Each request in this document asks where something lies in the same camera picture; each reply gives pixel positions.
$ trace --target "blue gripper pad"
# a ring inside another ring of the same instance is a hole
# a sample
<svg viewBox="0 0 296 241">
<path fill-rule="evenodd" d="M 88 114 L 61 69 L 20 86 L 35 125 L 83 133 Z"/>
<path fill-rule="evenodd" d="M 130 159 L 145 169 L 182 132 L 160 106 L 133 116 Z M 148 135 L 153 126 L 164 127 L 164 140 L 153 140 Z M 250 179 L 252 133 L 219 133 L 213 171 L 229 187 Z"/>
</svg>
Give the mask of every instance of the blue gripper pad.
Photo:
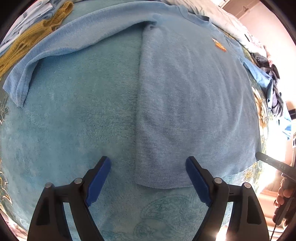
<svg viewBox="0 0 296 241">
<path fill-rule="evenodd" d="M 93 202 L 97 201 L 110 169 L 111 161 L 108 157 L 106 157 L 100 170 L 96 173 L 94 179 L 89 184 L 87 197 L 85 199 L 87 207 L 90 207 Z"/>
<path fill-rule="evenodd" d="M 206 184 L 199 170 L 195 167 L 190 158 L 186 159 L 185 167 L 187 174 L 198 194 L 198 197 L 202 202 L 204 202 L 208 207 L 211 205 L 212 200 L 210 198 L 209 186 Z"/>
</svg>

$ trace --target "dark clothing pile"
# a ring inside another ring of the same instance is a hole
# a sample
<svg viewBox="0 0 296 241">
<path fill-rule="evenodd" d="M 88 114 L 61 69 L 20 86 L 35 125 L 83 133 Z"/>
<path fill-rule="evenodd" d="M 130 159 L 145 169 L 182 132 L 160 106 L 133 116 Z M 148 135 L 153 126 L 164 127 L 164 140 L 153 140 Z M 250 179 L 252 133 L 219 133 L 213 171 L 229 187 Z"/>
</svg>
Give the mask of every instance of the dark clothing pile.
<svg viewBox="0 0 296 241">
<path fill-rule="evenodd" d="M 268 59 L 258 53 L 251 53 L 255 63 L 260 69 L 269 74 L 274 81 L 273 95 L 272 95 L 272 108 L 271 111 L 276 117 L 283 115 L 284 102 L 281 98 L 281 92 L 278 90 L 279 72 L 274 64 L 269 65 Z"/>
</svg>

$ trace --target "yellow sweater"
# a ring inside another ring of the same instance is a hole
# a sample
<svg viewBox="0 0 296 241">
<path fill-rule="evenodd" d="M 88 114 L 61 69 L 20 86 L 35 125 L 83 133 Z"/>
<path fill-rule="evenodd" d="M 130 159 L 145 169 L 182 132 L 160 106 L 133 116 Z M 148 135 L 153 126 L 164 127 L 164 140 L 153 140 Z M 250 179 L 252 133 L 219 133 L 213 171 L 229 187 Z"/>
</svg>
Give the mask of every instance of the yellow sweater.
<svg viewBox="0 0 296 241">
<path fill-rule="evenodd" d="M 65 2 L 51 19 L 42 20 L 23 32 L 8 51 L 0 57 L 0 76 L 24 57 L 37 43 L 55 31 L 72 12 L 73 5 L 72 2 Z"/>
</svg>

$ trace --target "human hand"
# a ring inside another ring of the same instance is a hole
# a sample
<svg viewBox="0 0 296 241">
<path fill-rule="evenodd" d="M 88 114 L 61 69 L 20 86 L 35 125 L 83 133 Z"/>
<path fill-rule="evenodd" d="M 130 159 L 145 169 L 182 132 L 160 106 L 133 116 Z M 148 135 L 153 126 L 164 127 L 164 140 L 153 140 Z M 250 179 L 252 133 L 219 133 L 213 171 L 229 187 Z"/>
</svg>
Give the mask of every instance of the human hand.
<svg viewBox="0 0 296 241">
<path fill-rule="evenodd" d="M 284 204 L 285 200 L 284 197 L 289 198 L 291 197 L 294 189 L 285 189 L 286 186 L 288 186 L 288 180 L 286 178 L 283 178 L 281 181 L 281 187 L 278 190 L 278 194 L 276 197 L 276 200 L 274 201 L 274 206 L 275 207 L 280 207 L 281 205 Z"/>
</svg>

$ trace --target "printed logo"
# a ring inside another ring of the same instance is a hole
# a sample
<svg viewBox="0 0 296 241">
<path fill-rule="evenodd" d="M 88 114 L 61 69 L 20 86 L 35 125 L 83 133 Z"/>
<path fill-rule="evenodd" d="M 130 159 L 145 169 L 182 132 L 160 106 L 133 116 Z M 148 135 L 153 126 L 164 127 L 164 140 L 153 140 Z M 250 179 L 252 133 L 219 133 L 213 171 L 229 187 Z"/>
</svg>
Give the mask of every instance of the printed logo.
<svg viewBox="0 0 296 241">
<path fill-rule="evenodd" d="M 6 106 L 7 101 L 8 97 L 6 97 L 5 100 L 0 101 L 0 126 L 4 122 L 5 115 L 9 114 L 9 108 Z"/>
<path fill-rule="evenodd" d="M 10 204 L 12 204 L 11 198 L 8 192 L 6 191 L 6 186 L 8 184 L 8 181 L 4 173 L 2 172 L 1 164 L 2 164 L 2 159 L 0 157 L 0 201 L 7 199 L 10 202 Z"/>
<path fill-rule="evenodd" d="M 220 44 L 216 39 L 212 38 L 213 42 L 215 43 L 215 46 L 221 49 L 224 52 L 227 52 L 226 48 L 222 44 Z"/>
</svg>

